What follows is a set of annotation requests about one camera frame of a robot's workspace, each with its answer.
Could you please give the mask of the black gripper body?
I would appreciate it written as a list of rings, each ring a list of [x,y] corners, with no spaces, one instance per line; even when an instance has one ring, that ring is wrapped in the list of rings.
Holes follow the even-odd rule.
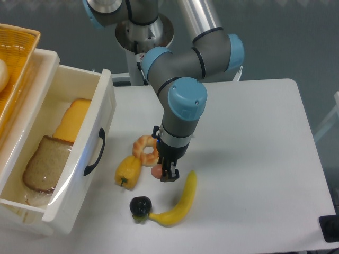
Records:
[[[157,150],[159,153],[159,157],[164,157],[165,165],[170,165],[171,163],[174,163],[176,166],[177,161],[185,155],[188,146],[189,144],[186,144],[183,147],[172,147],[166,144],[161,138],[157,139]]]

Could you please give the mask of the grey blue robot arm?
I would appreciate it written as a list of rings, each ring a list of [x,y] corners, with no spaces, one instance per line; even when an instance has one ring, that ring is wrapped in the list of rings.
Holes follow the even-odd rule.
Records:
[[[179,1],[192,48],[174,54],[168,48],[173,27],[158,1],[83,1],[88,17],[100,28],[116,25],[120,45],[135,57],[135,69],[151,85],[163,109],[153,128],[162,182],[179,178],[177,161],[185,154],[207,101],[201,81],[242,65],[244,46],[225,33],[212,1]]]

